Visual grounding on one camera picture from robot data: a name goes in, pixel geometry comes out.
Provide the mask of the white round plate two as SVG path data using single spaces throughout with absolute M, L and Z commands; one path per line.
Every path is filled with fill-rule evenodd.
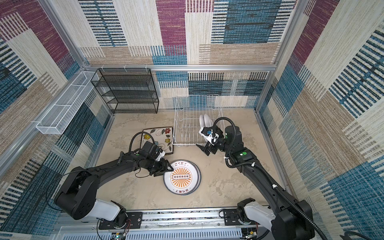
M 193 193 L 198 182 L 198 173 L 192 162 L 177 160 L 171 165 L 174 171 L 164 174 L 164 185 L 167 190 L 180 196 Z

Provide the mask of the white round plate one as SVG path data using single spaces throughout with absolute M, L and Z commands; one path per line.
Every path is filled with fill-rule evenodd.
M 198 173 L 198 182 L 197 182 L 196 186 L 193 189 L 193 192 L 195 192 L 198 189 L 198 187 L 200 186 L 200 184 L 201 184 L 201 180 L 202 180 L 201 176 L 202 175 L 201 175 L 201 171 L 198 168 L 198 166 L 196 164 L 194 164 L 194 163 L 192 163 L 192 165 L 195 167 L 195 169 L 197 170 L 197 173 Z

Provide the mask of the white round plate four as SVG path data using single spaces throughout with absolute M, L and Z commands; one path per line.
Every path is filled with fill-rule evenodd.
M 212 130 L 213 129 L 213 125 L 214 125 L 214 122 L 213 120 L 210 118 L 209 115 L 207 114 L 204 114 L 203 116 L 203 119 L 204 119 L 204 125 L 206 128 Z

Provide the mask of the white round plate three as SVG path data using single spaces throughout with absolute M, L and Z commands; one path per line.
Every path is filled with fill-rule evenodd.
M 205 122 L 205 116 L 204 115 L 200 115 L 199 122 L 200 122 L 200 127 L 201 127 L 199 132 L 201 132 L 206 127 L 206 122 Z

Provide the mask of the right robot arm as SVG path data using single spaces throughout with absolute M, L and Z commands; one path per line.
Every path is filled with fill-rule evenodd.
M 199 134 L 205 139 L 200 149 L 206 154 L 225 153 L 228 168 L 237 169 L 247 177 L 263 195 L 269 206 L 246 199 L 238 204 L 239 220 L 255 222 L 270 231 L 276 240 L 311 240 L 318 234 L 327 237 L 313 219 L 313 211 L 306 201 L 298 201 L 266 171 L 257 156 L 244 146 L 237 126 L 222 131 L 218 126 L 201 127 Z

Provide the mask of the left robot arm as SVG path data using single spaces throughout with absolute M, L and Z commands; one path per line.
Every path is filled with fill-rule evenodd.
M 97 199 L 97 191 L 117 177 L 139 169 L 151 176 L 162 176 L 174 169 L 164 158 L 165 152 L 155 144 L 146 142 L 143 148 L 121 152 L 117 160 L 84 169 L 74 168 L 58 190 L 54 203 L 74 220 L 94 217 L 122 226 L 128 219 L 126 209 L 114 202 Z

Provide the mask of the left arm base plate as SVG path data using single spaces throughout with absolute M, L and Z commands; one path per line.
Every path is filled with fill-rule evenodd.
M 142 224 L 143 212 L 127 212 L 117 216 L 113 221 L 101 220 L 98 230 L 139 229 Z

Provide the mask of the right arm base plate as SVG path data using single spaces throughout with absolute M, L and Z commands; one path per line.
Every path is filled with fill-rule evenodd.
M 219 217 L 224 220 L 225 226 L 256 225 L 254 221 L 242 220 L 237 209 L 221 209 Z

